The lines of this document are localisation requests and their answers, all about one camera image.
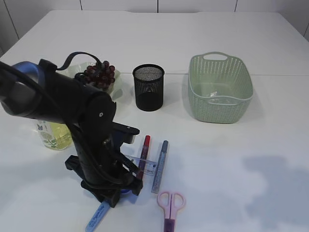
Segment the grape bunch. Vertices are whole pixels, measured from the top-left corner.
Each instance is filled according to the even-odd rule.
[[[115,82],[115,66],[111,65],[108,61],[102,63],[101,70],[97,73],[98,64],[91,66],[82,74],[82,78],[86,83],[107,91],[109,86]]]

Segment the basket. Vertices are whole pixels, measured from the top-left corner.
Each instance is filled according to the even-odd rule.
[[[207,59],[215,54],[225,59]],[[203,122],[235,123],[253,97],[251,78],[243,61],[220,52],[191,58],[188,85],[193,115]]]

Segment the pen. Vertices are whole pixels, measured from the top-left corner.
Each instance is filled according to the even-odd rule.
[[[155,176],[154,176],[154,183],[153,183],[153,187],[151,189],[152,193],[158,193],[160,190],[160,185],[161,185],[161,180],[162,180],[162,174],[163,174],[163,169],[164,169],[164,164],[165,164],[165,158],[166,158],[166,153],[168,150],[168,145],[169,142],[167,140],[164,140],[163,144],[162,144],[162,149],[160,152],[160,157],[158,160],[158,166],[157,169],[155,171]]]
[[[143,175],[144,175],[144,170],[145,170],[146,162],[143,161],[143,159],[144,160],[147,159],[148,150],[149,150],[149,143],[150,143],[150,136],[146,135],[145,141],[144,141],[144,145],[143,145],[143,149],[142,149],[141,155],[140,155],[140,158],[142,159],[142,160],[140,160],[140,163],[139,163],[140,172],[136,176],[140,180],[143,179]]]
[[[85,232],[93,232],[102,221],[103,217],[106,215],[109,209],[110,205],[106,201],[103,201],[93,215],[93,217],[91,218],[88,225],[86,226]]]

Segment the scissors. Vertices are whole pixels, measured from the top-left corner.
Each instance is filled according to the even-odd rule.
[[[163,203],[163,194],[167,194],[169,197],[168,204]],[[183,203],[180,206],[176,206],[176,196],[179,196]],[[175,221],[177,216],[177,211],[184,208],[185,198],[178,192],[164,191],[158,194],[156,201],[158,205],[164,210],[164,232],[174,232],[175,231]]]

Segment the pen holder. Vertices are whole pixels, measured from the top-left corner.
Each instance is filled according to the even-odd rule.
[[[136,106],[155,111],[163,105],[164,70],[154,64],[143,64],[133,71]]]

